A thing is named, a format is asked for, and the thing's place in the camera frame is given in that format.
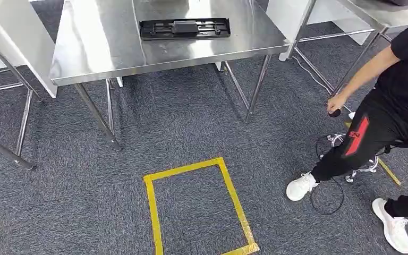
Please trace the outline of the person's hand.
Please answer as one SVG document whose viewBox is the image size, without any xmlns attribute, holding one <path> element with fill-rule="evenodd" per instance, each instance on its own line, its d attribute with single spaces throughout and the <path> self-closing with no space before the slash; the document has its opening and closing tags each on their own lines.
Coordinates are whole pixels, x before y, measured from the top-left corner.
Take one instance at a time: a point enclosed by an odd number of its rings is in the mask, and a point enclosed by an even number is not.
<svg viewBox="0 0 408 255">
<path fill-rule="evenodd" d="M 327 101 L 327 112 L 332 114 L 346 103 L 348 96 L 343 93 L 339 93 L 329 98 Z"/>
</svg>

